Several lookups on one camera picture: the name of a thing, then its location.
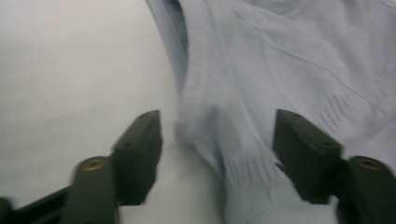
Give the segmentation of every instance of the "black plastic part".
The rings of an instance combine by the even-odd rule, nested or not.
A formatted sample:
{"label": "black plastic part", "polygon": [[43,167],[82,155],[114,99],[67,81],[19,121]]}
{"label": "black plastic part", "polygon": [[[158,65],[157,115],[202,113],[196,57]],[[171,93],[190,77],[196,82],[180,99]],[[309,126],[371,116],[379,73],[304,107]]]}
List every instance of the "black plastic part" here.
{"label": "black plastic part", "polygon": [[345,206],[343,203],[338,203],[336,211],[338,224],[361,224],[359,215],[352,206]]}
{"label": "black plastic part", "polygon": [[111,162],[106,157],[83,161],[66,196],[61,224],[119,223]]}
{"label": "black plastic part", "polygon": [[139,116],[111,155],[120,205],[139,205],[156,180],[162,152],[160,111]]}
{"label": "black plastic part", "polygon": [[0,198],[0,224],[8,224],[12,215],[11,203],[6,198]]}
{"label": "black plastic part", "polygon": [[13,224],[55,224],[59,223],[68,188],[58,190],[37,202],[28,204],[13,212]]}
{"label": "black plastic part", "polygon": [[354,204],[361,224],[396,223],[396,178],[382,162],[353,157],[349,163]]}
{"label": "black plastic part", "polygon": [[303,200],[329,201],[330,175],[341,162],[340,144],[304,117],[278,110],[273,150]]}

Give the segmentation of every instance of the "white surface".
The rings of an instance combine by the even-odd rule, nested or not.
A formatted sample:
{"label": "white surface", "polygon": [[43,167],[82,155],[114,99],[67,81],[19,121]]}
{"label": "white surface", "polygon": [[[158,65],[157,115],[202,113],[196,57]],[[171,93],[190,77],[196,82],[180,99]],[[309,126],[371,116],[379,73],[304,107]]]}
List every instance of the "white surface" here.
{"label": "white surface", "polygon": [[220,183],[174,140],[175,83],[143,0],[0,3],[0,195],[16,207],[65,187],[108,155],[141,113],[161,109],[159,179],[122,223],[220,223]]}

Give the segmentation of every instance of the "white table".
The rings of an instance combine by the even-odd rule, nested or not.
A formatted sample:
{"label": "white table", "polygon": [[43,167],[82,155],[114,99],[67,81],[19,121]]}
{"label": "white table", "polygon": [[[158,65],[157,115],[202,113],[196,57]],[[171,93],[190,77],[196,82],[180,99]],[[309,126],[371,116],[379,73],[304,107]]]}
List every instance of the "white table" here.
{"label": "white table", "polygon": [[143,0],[0,3],[0,195],[15,207],[70,183],[108,155],[144,112],[160,109],[163,155],[147,204],[122,223],[222,223],[221,184],[175,141],[175,81]]}

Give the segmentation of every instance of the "light blue garment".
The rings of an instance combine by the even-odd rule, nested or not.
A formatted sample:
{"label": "light blue garment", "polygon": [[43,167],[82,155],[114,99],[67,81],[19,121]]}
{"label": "light blue garment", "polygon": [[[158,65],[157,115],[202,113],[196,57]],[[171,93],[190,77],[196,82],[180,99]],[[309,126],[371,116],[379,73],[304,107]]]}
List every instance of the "light blue garment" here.
{"label": "light blue garment", "polygon": [[181,5],[177,0],[147,0],[160,30],[175,75],[180,96],[187,75],[187,30]]}
{"label": "light blue garment", "polygon": [[313,121],[346,157],[396,168],[395,1],[180,2],[189,48],[177,134],[225,180],[227,223],[336,223],[275,167],[278,108]]}

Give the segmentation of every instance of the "brass rivet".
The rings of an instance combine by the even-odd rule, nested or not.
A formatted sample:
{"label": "brass rivet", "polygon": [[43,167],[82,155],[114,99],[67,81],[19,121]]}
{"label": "brass rivet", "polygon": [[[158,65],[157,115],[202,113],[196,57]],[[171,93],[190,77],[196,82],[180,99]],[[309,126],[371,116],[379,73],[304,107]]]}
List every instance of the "brass rivet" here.
{"label": "brass rivet", "polygon": [[93,171],[93,170],[98,170],[105,166],[105,161],[103,160],[92,160],[92,161],[87,161],[84,163],[82,166],[83,171]]}
{"label": "brass rivet", "polygon": [[383,170],[384,167],[381,163],[377,161],[361,159],[358,161],[358,164],[366,169],[373,170],[373,171],[380,171]]}

